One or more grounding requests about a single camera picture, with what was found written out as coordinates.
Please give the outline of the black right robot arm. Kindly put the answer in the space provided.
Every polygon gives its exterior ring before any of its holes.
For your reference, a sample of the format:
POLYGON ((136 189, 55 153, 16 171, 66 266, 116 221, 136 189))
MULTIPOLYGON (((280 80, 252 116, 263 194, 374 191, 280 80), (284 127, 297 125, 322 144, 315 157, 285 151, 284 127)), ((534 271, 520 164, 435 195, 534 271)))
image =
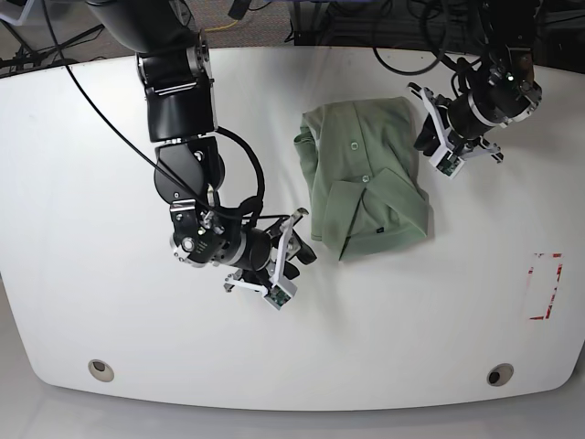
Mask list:
POLYGON ((250 145, 218 125, 209 45, 204 30, 183 20, 177 1, 89 1, 91 12, 136 55, 147 125, 155 149, 154 185, 168 204, 174 257, 195 268, 234 268, 224 289, 245 288, 281 308, 296 294, 300 272, 292 263, 315 261, 294 227, 307 215, 276 215, 260 229, 266 183, 250 145), (217 138, 240 146, 252 164, 256 192, 235 208, 220 203, 225 164, 217 138))

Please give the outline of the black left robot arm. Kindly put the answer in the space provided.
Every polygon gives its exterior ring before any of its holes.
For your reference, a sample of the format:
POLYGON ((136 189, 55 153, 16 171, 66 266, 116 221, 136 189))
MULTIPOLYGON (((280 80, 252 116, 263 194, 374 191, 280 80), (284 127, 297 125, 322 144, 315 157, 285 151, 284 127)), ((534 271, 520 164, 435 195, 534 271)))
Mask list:
POLYGON ((443 58, 453 70, 459 96, 435 96, 409 84, 415 95, 427 98, 431 105, 414 148, 427 157, 437 155, 442 172, 475 154, 502 162, 501 149, 485 135, 526 119, 542 102, 533 63, 541 6, 540 1, 469 1, 467 30, 480 48, 479 66, 464 58, 443 58))

